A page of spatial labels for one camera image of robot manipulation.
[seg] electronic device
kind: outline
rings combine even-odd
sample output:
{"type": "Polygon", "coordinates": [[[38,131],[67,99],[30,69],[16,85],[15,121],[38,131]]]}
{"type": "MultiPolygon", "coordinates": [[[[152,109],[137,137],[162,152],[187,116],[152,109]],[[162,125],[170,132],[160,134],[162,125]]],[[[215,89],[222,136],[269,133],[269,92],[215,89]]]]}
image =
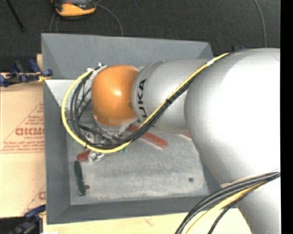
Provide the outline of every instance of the electronic device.
{"type": "Polygon", "coordinates": [[[93,0],[51,0],[56,12],[68,20],[82,19],[96,10],[93,0]]]}

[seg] blue clamp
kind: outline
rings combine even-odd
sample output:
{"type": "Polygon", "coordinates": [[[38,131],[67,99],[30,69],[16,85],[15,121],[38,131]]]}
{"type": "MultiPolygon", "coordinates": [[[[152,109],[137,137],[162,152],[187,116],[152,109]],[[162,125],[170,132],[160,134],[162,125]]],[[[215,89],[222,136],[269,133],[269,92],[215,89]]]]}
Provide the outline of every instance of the blue clamp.
{"type": "Polygon", "coordinates": [[[31,232],[37,226],[37,223],[41,220],[38,214],[44,212],[45,210],[45,205],[41,205],[30,210],[29,212],[26,212],[24,215],[26,221],[15,227],[14,230],[10,231],[8,234],[27,234],[31,232]]]}
{"type": "Polygon", "coordinates": [[[33,72],[22,73],[21,71],[24,70],[22,64],[18,60],[14,61],[12,65],[12,72],[6,74],[5,77],[0,75],[0,87],[8,87],[18,83],[36,81],[53,75],[51,69],[41,71],[38,64],[33,59],[29,60],[29,67],[33,72]]]}

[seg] black cable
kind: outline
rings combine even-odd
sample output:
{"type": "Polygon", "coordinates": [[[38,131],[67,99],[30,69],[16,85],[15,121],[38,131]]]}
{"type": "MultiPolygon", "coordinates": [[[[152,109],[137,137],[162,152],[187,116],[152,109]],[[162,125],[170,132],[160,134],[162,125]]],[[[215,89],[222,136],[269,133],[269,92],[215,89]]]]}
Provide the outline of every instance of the black cable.
{"type": "MultiPolygon", "coordinates": [[[[264,184],[276,179],[277,177],[274,177],[274,178],[271,178],[271,179],[268,179],[264,184]]],[[[250,191],[248,191],[247,193],[243,194],[242,196],[240,196],[239,198],[237,198],[235,201],[231,202],[230,204],[228,204],[221,212],[220,215],[218,215],[218,217],[215,219],[215,221],[213,222],[211,228],[209,229],[209,232],[208,234],[212,234],[212,232],[214,231],[216,225],[218,224],[218,222],[220,221],[220,219],[225,215],[225,213],[233,206],[235,205],[237,202],[239,202],[240,200],[242,200],[243,198],[245,198],[247,195],[251,194],[252,192],[254,192],[257,188],[259,188],[260,186],[264,185],[264,184],[261,184],[261,185],[258,185],[256,186],[255,188],[251,189],[250,191]]]]}
{"type": "Polygon", "coordinates": [[[195,205],[188,213],[188,215],[185,217],[183,222],[180,224],[178,229],[176,230],[175,234],[181,234],[183,229],[186,227],[186,225],[200,212],[205,210],[207,207],[215,204],[216,202],[223,200],[224,198],[227,198],[230,195],[233,195],[241,190],[247,189],[250,186],[253,186],[255,184],[258,184],[260,182],[268,182],[270,180],[276,179],[280,177],[280,172],[271,172],[268,174],[260,175],[257,177],[253,177],[238,183],[234,183],[230,186],[227,186],[223,189],[220,189],[210,196],[204,198],[201,200],[197,205],[195,205]]]}
{"type": "Polygon", "coordinates": [[[21,32],[22,32],[22,33],[25,33],[25,32],[26,32],[26,28],[24,27],[23,23],[21,22],[21,19],[20,19],[18,13],[16,12],[16,10],[14,9],[14,7],[13,7],[11,1],[10,1],[10,0],[5,0],[5,1],[6,1],[6,3],[8,4],[8,6],[9,6],[9,8],[10,8],[10,10],[11,10],[11,12],[12,12],[14,18],[15,18],[15,20],[16,20],[17,23],[19,24],[20,29],[21,29],[21,32]]]}

